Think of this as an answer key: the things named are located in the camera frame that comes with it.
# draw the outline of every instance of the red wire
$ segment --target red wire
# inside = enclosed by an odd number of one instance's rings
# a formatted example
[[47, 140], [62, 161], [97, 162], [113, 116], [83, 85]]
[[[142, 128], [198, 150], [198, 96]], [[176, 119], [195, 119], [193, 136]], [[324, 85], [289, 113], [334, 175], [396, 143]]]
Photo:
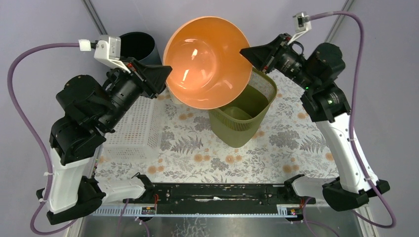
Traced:
[[300, 209], [302, 209], [302, 208], [303, 208], [303, 206], [304, 206], [304, 199], [302, 198], [302, 199], [301, 199], [301, 202], [300, 202]]
[[154, 194], [154, 212], [157, 211], [156, 207], [157, 207], [157, 202], [159, 201], [159, 195], [158, 194]]

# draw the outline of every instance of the white bracket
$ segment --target white bracket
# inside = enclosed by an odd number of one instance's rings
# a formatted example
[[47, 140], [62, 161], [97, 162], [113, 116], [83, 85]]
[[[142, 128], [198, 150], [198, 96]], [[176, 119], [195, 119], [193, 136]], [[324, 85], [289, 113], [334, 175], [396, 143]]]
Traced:
[[119, 37], [101, 35], [96, 44], [94, 58], [110, 68], [121, 68], [127, 73], [131, 72], [128, 67], [120, 61], [121, 38]]
[[296, 41], [302, 35], [311, 30], [311, 22], [309, 21], [308, 15], [305, 11], [296, 14], [295, 16], [293, 16], [293, 19], [295, 26], [295, 35], [293, 35], [290, 41], [288, 41], [288, 45], [290, 45], [292, 42]]

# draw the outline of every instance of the metal sheet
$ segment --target metal sheet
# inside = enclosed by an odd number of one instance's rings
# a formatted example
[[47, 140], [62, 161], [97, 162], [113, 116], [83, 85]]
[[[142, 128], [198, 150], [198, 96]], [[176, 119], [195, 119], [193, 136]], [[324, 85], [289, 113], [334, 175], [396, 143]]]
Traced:
[[[336, 212], [329, 207], [307, 207], [309, 220], [329, 225], [341, 237], [362, 236], [357, 218], [351, 212]], [[79, 237], [114, 237], [118, 217], [87, 216], [84, 218]], [[155, 217], [147, 222], [151, 236], [155, 237], [299, 237], [312, 236], [305, 224], [290, 224], [284, 218], [195, 218], [195, 217]], [[334, 237], [322, 227], [312, 229], [318, 236]], [[123, 217], [119, 236], [147, 236], [143, 225], [133, 217]]]

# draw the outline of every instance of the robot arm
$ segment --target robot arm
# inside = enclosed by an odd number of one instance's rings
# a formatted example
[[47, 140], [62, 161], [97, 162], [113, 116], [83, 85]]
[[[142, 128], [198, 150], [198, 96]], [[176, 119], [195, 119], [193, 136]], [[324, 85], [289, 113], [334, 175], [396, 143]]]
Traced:
[[[70, 79], [56, 99], [64, 109], [51, 129], [52, 188], [47, 200], [51, 224], [74, 220], [94, 212], [101, 204], [139, 198], [146, 188], [140, 176], [130, 180], [97, 182], [82, 173], [94, 151], [139, 96], [156, 98], [165, 89], [170, 66], [145, 66], [120, 57], [121, 39], [100, 36], [97, 43], [80, 41], [80, 48], [96, 48], [94, 58], [114, 68], [100, 85], [89, 75]], [[42, 200], [43, 190], [37, 191]]]
[[[266, 45], [245, 48], [240, 53], [257, 69], [269, 73], [279, 70], [305, 92], [301, 97], [303, 107], [322, 132], [335, 159], [339, 177], [333, 179], [309, 178], [298, 175], [286, 181], [297, 197], [314, 197], [326, 200], [336, 211], [350, 210], [368, 203], [376, 196], [367, 182], [355, 157], [349, 140], [350, 107], [334, 80], [345, 68], [340, 49], [322, 43], [305, 59], [294, 51], [295, 41], [311, 29], [308, 16], [302, 12], [294, 17], [296, 34], [280, 34]], [[354, 135], [357, 150], [368, 169], [369, 178], [380, 193], [390, 189], [387, 181], [379, 180], [368, 165], [361, 145]]]

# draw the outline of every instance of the black cylindrical bin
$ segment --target black cylindrical bin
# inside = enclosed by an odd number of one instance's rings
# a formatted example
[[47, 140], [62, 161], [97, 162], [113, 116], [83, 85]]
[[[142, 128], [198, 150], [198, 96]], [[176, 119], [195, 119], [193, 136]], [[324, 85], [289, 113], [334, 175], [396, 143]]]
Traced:
[[145, 65], [161, 65], [156, 43], [144, 32], [130, 32], [121, 36], [121, 56], [134, 57]]

